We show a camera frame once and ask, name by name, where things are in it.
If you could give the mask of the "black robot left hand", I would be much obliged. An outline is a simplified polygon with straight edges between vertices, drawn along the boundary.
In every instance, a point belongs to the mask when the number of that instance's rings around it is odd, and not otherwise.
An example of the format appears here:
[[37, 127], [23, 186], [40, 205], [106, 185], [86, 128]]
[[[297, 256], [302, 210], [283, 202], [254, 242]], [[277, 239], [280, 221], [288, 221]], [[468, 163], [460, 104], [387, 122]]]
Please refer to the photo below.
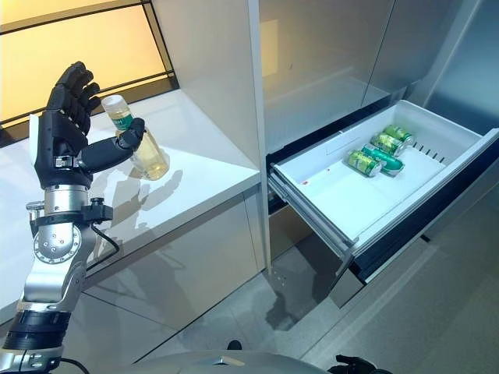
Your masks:
[[93, 174], [130, 159], [140, 147], [145, 133], [142, 118], [133, 118], [119, 136], [88, 142], [91, 112], [101, 104], [100, 87], [93, 78], [83, 62], [71, 64], [38, 117], [34, 170], [42, 189], [54, 185], [90, 188]]

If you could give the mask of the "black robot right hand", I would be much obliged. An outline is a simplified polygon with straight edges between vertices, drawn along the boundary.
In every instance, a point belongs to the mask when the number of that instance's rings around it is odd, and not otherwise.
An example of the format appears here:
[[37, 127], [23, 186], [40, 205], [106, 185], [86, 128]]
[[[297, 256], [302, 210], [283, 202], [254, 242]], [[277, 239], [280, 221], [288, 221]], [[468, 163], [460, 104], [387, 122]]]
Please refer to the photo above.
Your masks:
[[376, 369], [376, 366], [368, 362], [367, 360], [356, 357], [356, 356], [345, 356], [345, 355], [337, 355], [336, 361], [342, 363], [336, 369], [338, 373], [344, 374], [356, 374], [356, 373], [365, 373], [370, 374]]

